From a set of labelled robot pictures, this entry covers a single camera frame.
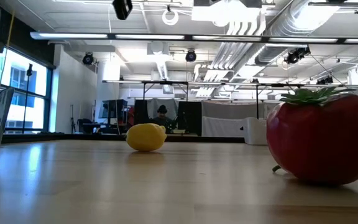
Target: tomato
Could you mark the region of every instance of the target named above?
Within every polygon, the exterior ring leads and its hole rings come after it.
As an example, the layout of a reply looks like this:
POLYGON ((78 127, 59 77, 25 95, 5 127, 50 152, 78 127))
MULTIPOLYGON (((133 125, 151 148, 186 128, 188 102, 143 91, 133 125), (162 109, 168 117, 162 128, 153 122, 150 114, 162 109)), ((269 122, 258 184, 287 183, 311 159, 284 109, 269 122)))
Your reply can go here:
POLYGON ((281 168, 301 180, 329 185, 358 180, 358 96, 276 106, 267 118, 267 142, 281 168))

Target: wooden table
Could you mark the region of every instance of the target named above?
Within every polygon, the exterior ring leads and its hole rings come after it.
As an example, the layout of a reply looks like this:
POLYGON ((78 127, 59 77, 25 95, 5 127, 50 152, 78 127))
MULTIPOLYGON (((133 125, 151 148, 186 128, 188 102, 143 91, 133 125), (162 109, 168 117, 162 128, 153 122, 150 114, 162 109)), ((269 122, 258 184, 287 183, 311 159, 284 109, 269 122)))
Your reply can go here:
POLYGON ((263 146, 122 141, 3 145, 0 223, 358 223, 358 182, 300 184, 263 146))

